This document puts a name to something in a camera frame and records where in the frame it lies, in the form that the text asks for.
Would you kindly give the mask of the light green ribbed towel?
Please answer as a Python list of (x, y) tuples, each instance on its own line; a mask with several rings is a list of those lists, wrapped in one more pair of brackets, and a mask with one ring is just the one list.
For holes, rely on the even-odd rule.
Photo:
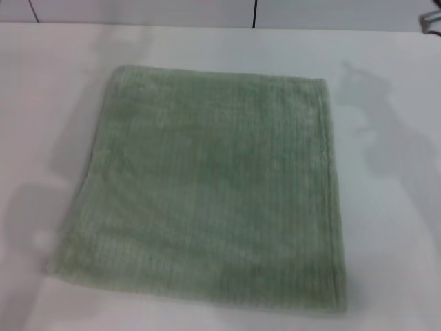
[(117, 68), (48, 272), (106, 290), (345, 311), (325, 80)]

